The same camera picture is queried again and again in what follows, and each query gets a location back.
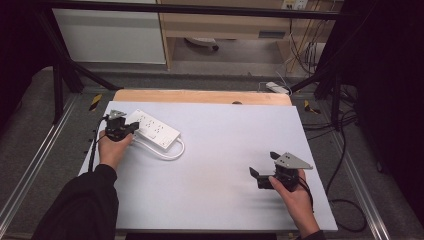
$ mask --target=wooden board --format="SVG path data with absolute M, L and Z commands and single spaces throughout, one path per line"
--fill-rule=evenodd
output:
M 114 101 L 126 102 L 179 102 L 179 103 L 228 103 L 249 105 L 291 106 L 290 97 L 278 93 L 218 92 L 191 90 L 119 90 Z

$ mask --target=black jacket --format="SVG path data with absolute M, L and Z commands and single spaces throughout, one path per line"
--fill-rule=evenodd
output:
M 113 168 L 100 164 L 68 182 L 40 221 L 32 239 L 115 238 L 118 197 Z

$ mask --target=white tabletop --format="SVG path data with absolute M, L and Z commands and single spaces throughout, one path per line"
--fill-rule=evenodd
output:
M 131 115 L 140 109 L 181 132 L 186 151 L 161 161 L 133 143 L 118 168 L 117 228 L 167 231 L 283 231 L 296 229 L 274 190 L 258 189 L 249 167 L 275 169 L 270 151 L 290 152 L 305 170 L 322 230 L 337 230 L 295 107 L 201 103 L 110 102 Z M 179 152 L 176 143 L 168 153 Z M 81 172 L 87 171 L 88 153 Z

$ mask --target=white power strip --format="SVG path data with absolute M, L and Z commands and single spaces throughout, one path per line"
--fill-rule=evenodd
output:
M 126 123 L 139 122 L 136 133 L 150 140 L 156 146 L 168 151 L 169 147 L 180 136 L 180 132 L 157 120 L 149 114 L 137 109 L 126 119 Z
M 283 88 L 282 86 L 276 84 L 275 82 L 269 82 L 266 84 L 266 87 L 276 93 L 285 93 L 287 94 L 289 91 L 285 88 Z

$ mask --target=hand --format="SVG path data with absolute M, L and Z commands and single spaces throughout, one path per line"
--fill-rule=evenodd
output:
M 111 166 L 113 169 L 118 168 L 121 162 L 125 149 L 132 142 L 133 135 L 128 134 L 124 139 L 119 142 L 114 142 L 105 136 L 105 131 L 101 131 L 99 136 L 99 156 L 100 164 L 106 164 Z
M 302 169 L 299 170 L 299 177 L 306 181 L 305 172 Z M 269 181 L 274 189 L 280 194 L 281 198 L 283 198 L 289 214 L 299 229 L 302 238 L 320 230 L 312 212 L 309 195 L 303 187 L 298 185 L 293 192 L 289 192 L 276 178 L 270 176 Z

